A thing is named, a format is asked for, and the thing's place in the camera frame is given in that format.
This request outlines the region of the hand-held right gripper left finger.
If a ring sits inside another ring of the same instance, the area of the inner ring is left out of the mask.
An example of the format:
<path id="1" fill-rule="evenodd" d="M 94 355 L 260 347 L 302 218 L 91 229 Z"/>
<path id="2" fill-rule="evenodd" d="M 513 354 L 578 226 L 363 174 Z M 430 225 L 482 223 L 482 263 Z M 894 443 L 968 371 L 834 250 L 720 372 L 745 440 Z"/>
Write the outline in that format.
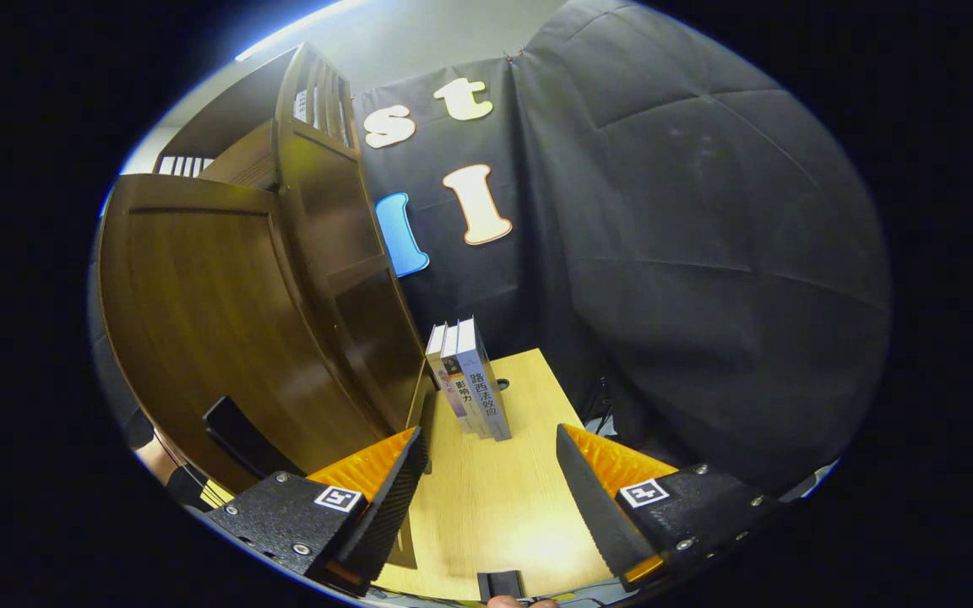
<path id="1" fill-rule="evenodd" d="M 413 426 L 308 476 L 275 472 L 204 523 L 283 573 L 363 596 L 389 562 L 427 463 Z"/>

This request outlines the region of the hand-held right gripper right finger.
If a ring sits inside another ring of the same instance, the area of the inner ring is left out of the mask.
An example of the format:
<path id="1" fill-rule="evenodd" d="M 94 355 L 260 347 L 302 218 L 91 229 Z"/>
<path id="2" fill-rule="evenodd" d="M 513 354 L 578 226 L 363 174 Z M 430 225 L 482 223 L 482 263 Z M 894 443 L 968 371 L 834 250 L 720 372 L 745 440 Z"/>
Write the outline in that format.
<path id="1" fill-rule="evenodd" d="M 628 591 L 698 576 L 783 508 L 713 465 L 678 469 L 573 425 L 557 424 L 556 457 L 592 542 Z"/>

